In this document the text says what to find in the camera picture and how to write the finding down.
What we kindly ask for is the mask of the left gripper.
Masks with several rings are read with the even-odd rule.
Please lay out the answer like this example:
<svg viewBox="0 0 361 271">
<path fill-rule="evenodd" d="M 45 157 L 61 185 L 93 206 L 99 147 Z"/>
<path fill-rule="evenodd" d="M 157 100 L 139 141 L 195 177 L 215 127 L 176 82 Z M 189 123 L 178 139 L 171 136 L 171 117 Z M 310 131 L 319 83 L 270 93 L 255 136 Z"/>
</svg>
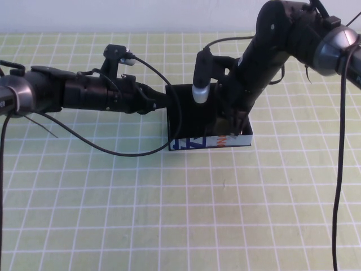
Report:
<svg viewBox="0 0 361 271">
<path fill-rule="evenodd" d="M 168 95 L 136 82 L 135 76 L 124 76 L 114 83 L 117 89 L 112 97 L 112 110 L 115 112 L 145 115 L 169 106 Z"/>
</svg>

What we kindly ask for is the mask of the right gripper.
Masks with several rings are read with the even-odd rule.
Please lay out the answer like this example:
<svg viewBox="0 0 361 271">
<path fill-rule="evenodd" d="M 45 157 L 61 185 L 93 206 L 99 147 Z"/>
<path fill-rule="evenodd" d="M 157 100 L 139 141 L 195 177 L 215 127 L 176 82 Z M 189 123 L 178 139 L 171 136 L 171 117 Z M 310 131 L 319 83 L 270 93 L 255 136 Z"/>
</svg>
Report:
<svg viewBox="0 0 361 271">
<path fill-rule="evenodd" d="M 214 88 L 214 115 L 226 117 L 229 133 L 239 135 L 244 129 L 246 117 L 264 91 L 265 85 L 259 84 L 257 80 L 255 85 L 246 86 L 228 75 L 214 76 L 214 79 L 217 81 Z"/>
</svg>

